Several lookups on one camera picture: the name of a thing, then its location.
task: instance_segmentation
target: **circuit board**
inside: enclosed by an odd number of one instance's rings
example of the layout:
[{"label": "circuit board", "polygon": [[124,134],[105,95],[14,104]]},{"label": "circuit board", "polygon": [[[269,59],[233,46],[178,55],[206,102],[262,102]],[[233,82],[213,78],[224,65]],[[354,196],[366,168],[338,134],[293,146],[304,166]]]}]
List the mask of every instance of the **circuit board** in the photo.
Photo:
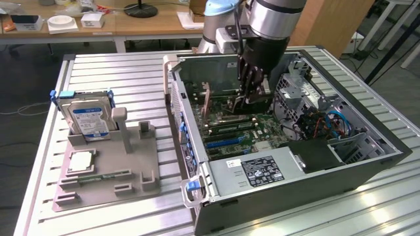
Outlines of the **circuit board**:
[{"label": "circuit board", "polygon": [[213,100],[205,117],[204,105],[190,102],[210,160],[274,149],[289,141],[273,115],[233,115],[224,109],[222,102]]}]

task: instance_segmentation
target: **aluminum workbench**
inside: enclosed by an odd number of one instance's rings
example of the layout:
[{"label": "aluminum workbench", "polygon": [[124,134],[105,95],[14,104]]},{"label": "aluminum workbench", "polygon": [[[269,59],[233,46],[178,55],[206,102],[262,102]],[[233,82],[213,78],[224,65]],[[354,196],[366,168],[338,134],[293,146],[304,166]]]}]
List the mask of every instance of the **aluminum workbench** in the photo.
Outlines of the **aluminum workbench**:
[{"label": "aluminum workbench", "polygon": [[[420,232],[420,130],[370,90],[333,56],[304,49],[402,140],[413,154],[354,191],[300,206],[214,235],[412,235]],[[182,205],[180,170],[164,103],[162,56],[189,51],[96,54],[66,57],[56,91],[112,88],[117,107],[126,107],[128,126],[156,126],[161,193],[145,200],[53,212],[52,198],[66,145],[68,125],[49,107],[14,235],[192,235],[190,211]],[[325,94],[329,85],[313,72]]]}]

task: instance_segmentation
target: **blue pcie slot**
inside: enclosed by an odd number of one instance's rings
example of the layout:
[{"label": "blue pcie slot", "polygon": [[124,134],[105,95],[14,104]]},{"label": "blue pcie slot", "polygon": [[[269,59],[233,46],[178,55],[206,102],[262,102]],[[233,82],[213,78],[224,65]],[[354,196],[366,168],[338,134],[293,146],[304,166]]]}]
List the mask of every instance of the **blue pcie slot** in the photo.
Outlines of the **blue pcie slot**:
[{"label": "blue pcie slot", "polygon": [[222,147],[222,146],[228,146],[228,145],[240,144],[242,142],[242,140],[244,140],[244,137],[238,137],[234,139],[208,143],[206,148],[217,148],[217,147]]}]

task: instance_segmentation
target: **black lamp base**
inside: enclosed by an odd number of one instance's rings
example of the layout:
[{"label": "black lamp base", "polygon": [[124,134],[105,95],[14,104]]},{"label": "black lamp base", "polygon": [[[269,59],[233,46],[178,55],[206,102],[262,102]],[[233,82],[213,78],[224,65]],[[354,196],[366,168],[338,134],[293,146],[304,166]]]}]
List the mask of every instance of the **black lamp base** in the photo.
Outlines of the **black lamp base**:
[{"label": "black lamp base", "polygon": [[157,15],[157,8],[148,4],[141,4],[141,8],[138,4],[130,4],[125,8],[125,14],[132,17],[149,18]]}]

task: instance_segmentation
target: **blue cable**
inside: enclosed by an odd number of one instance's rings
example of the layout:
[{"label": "blue cable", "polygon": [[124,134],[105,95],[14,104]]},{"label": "blue cable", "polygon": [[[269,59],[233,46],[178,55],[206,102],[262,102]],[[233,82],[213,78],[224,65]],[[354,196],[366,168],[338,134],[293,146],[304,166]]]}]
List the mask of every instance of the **blue cable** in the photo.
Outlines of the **blue cable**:
[{"label": "blue cable", "polygon": [[342,121],[344,121],[344,123],[345,123],[345,125],[346,125],[346,128],[348,128],[348,135],[349,135],[350,132],[352,132],[352,128],[350,128],[350,126],[349,126],[348,120],[345,119],[345,116],[344,116],[340,112],[337,112],[337,111],[330,111],[330,112],[328,112],[328,113],[326,113],[326,116],[325,116],[325,121],[326,121],[326,127],[328,127],[328,128],[330,128],[330,123],[329,123],[329,117],[328,117],[328,115],[337,115],[337,116],[342,119]]}]

